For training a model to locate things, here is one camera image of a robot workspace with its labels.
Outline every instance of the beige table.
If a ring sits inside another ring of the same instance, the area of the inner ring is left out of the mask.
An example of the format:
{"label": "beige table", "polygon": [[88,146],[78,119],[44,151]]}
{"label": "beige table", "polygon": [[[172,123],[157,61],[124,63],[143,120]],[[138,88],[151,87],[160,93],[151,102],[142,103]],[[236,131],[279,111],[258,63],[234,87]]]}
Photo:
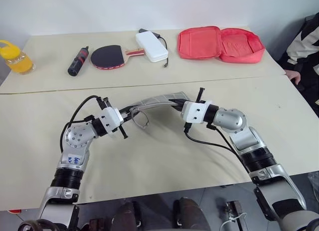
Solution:
{"label": "beige table", "polygon": [[11,72],[0,86],[0,94],[174,84],[284,74],[266,51],[257,64],[231,64],[222,62],[218,58],[181,59],[176,50],[177,35],[180,31],[156,31],[167,41],[169,51],[167,68],[163,67],[165,61],[152,63],[146,56],[139,56],[131,57],[128,63],[119,69],[98,70],[88,58],[76,77],[70,76],[67,68],[80,48],[88,45],[90,54],[101,46],[111,44],[135,49],[138,47],[135,41],[137,32],[32,36],[24,51],[36,64],[36,70],[26,75]]}
{"label": "beige table", "polygon": [[[319,169],[319,119],[286,76],[0,95],[0,210],[40,205],[60,157],[61,129],[85,97],[108,96],[121,108],[169,92],[195,99],[199,87],[206,88],[203,99],[243,111],[289,175]],[[77,118],[98,112],[92,101]],[[93,142],[80,203],[250,180],[230,152],[188,140],[179,112],[166,107],[147,113],[147,129],[128,122],[128,139],[117,133]],[[204,125],[194,125],[190,135],[223,143]]]}

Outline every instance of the black thermos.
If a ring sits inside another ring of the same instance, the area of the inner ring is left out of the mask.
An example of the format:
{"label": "black thermos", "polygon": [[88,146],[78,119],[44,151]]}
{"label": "black thermos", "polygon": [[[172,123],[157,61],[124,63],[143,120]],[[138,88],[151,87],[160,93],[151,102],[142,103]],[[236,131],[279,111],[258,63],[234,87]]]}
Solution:
{"label": "black thermos", "polygon": [[77,54],[77,56],[74,58],[72,64],[70,65],[70,67],[68,68],[68,73],[72,76],[76,76],[83,63],[85,62],[85,59],[88,57],[89,55],[89,47],[87,46],[86,48],[82,48],[79,53]]}

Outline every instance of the red bag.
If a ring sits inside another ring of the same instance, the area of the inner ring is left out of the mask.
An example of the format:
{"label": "red bag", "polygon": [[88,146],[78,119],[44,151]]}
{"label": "red bag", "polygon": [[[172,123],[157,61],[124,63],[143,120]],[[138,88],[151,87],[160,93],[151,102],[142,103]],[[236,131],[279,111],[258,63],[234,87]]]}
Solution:
{"label": "red bag", "polygon": [[257,63],[265,47],[254,33],[216,26],[190,28],[178,35],[177,49],[184,59],[218,57],[230,63]]}

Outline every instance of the black paddle rubber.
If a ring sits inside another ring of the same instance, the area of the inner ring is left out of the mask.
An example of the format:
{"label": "black paddle rubber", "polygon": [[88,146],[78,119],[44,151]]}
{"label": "black paddle rubber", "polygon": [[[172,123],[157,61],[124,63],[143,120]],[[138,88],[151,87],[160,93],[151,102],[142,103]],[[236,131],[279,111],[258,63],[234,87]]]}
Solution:
{"label": "black paddle rubber", "polygon": [[92,53],[91,62],[100,69],[112,69],[124,65],[121,46],[108,45],[98,48]]}

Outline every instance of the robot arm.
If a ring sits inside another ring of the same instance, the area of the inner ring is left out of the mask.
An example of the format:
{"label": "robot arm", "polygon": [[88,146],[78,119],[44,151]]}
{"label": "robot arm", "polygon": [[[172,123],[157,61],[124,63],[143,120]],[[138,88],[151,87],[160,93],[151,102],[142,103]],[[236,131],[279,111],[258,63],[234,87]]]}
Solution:
{"label": "robot arm", "polygon": [[319,215],[307,211],[306,202],[281,164],[278,164],[256,130],[247,125],[237,109],[224,109],[211,101],[172,100],[182,106],[186,131],[192,123],[207,122],[221,127],[256,185],[254,193],[265,217],[276,220],[284,231],[304,230]]}
{"label": "robot arm", "polygon": [[90,116],[82,123],[72,123],[62,137],[63,152],[58,162],[51,186],[42,199],[37,219],[50,220],[60,224],[60,230],[76,230],[77,202],[82,176],[89,160],[89,147],[94,139],[112,134],[122,128],[123,118],[117,108],[113,108],[108,99],[97,118]]}

